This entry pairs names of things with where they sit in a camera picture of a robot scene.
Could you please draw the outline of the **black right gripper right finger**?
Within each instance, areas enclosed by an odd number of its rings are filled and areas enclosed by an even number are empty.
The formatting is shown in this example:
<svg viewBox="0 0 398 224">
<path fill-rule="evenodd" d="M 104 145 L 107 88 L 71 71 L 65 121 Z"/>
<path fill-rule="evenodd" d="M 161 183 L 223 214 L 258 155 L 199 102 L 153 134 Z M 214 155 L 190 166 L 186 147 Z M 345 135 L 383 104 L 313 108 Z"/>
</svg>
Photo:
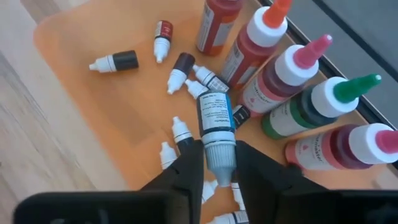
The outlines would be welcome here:
<svg viewBox="0 0 398 224">
<path fill-rule="evenodd" d="M 236 143 L 238 182 L 250 224 L 333 224 L 328 190 L 244 141 Z"/>
</svg>

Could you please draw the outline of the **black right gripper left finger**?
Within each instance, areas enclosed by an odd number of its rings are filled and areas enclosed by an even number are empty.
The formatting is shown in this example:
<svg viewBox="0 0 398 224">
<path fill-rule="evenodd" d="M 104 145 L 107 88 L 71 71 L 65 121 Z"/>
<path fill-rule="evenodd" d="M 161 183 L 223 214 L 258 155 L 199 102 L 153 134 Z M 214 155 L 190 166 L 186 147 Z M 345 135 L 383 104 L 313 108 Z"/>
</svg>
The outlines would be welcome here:
<svg viewBox="0 0 398 224">
<path fill-rule="evenodd" d="M 151 193 L 142 224 L 200 224 L 203 143 L 195 140 L 168 168 L 141 188 Z"/>
</svg>

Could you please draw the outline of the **large green food coloring bottle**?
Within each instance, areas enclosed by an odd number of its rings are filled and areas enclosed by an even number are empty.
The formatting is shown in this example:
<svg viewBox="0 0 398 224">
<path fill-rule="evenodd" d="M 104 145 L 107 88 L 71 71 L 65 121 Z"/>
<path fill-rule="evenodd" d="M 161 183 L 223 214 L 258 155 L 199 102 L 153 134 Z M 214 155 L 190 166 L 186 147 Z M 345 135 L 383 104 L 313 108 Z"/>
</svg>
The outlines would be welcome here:
<svg viewBox="0 0 398 224">
<path fill-rule="evenodd" d="M 340 116 L 354 111 L 360 96 L 380 84 L 379 74 L 348 80 L 332 77 L 310 85 L 262 117 L 265 135 L 286 138 L 334 123 Z"/>
</svg>

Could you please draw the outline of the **large pink food coloring bottle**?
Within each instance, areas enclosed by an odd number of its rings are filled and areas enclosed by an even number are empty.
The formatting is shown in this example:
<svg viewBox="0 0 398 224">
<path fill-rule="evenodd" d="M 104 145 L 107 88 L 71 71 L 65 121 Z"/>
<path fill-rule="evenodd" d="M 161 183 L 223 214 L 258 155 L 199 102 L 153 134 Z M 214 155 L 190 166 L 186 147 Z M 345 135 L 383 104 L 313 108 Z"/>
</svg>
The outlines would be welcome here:
<svg viewBox="0 0 398 224">
<path fill-rule="evenodd" d="M 390 164 L 398 161 L 398 130 L 382 123 L 347 124 L 289 141 L 285 157 L 303 170 L 360 170 Z"/>
<path fill-rule="evenodd" d="M 318 73 L 318 60 L 332 42 L 332 36 L 325 34 L 307 45 L 291 45 L 273 57 L 246 85 L 238 105 L 250 118 L 257 117 L 300 92 Z"/>
</svg>

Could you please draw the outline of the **small green-label food coloring bottle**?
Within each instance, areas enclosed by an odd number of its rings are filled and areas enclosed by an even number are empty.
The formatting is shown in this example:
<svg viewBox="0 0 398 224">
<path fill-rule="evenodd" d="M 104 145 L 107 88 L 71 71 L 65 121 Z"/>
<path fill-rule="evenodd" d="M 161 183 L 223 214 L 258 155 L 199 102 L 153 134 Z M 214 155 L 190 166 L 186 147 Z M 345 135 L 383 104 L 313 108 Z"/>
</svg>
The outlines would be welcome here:
<svg viewBox="0 0 398 224">
<path fill-rule="evenodd" d="M 181 89 L 195 64 L 195 57 L 182 52 L 176 60 L 167 82 L 167 93 L 172 95 Z"/>
</svg>

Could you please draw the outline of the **large orange food coloring bottle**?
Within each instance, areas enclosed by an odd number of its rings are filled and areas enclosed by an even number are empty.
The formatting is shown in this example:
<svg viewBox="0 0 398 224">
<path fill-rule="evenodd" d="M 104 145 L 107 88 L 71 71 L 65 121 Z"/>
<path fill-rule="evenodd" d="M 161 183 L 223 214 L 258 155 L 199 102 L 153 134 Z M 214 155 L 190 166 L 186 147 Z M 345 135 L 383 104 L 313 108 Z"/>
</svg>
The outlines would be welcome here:
<svg viewBox="0 0 398 224">
<path fill-rule="evenodd" d="M 255 11 L 233 42 L 220 73 L 232 89 L 243 87 L 259 67 L 276 51 L 285 34 L 292 0 L 275 0 Z"/>
<path fill-rule="evenodd" d="M 205 0 L 196 42 L 201 53 L 221 53 L 242 7 L 243 0 Z"/>
</svg>

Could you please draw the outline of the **small red-label food coloring bottle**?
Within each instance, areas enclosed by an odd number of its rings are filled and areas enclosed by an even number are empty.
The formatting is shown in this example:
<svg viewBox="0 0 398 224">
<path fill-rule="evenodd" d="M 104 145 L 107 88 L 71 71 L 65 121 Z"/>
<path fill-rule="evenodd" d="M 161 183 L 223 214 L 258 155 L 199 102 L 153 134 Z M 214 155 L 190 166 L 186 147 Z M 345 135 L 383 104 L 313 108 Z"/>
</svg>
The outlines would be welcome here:
<svg viewBox="0 0 398 224">
<path fill-rule="evenodd" d="M 171 22 L 160 20 L 157 22 L 154 37 L 154 57 L 157 63 L 162 63 L 168 56 L 174 26 Z"/>
</svg>

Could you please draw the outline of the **orange mat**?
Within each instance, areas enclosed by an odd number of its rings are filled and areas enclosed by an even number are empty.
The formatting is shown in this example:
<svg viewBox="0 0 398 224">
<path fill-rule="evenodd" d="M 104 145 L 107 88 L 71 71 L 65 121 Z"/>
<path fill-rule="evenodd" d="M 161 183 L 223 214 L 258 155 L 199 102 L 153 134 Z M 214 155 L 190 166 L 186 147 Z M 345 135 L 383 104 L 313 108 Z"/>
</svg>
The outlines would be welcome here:
<svg viewBox="0 0 398 224">
<path fill-rule="evenodd" d="M 211 67 L 221 57 L 198 54 L 194 40 L 203 0 L 90 0 L 43 20 L 34 41 L 57 78 L 132 189 L 157 175 L 160 144 L 172 137 L 172 117 L 198 136 L 196 104 L 186 89 L 174 96 L 166 82 L 182 51 Z M 154 57 L 157 22 L 174 26 L 168 56 Z M 100 73 L 89 69 L 97 58 L 134 50 L 139 67 Z"/>
</svg>

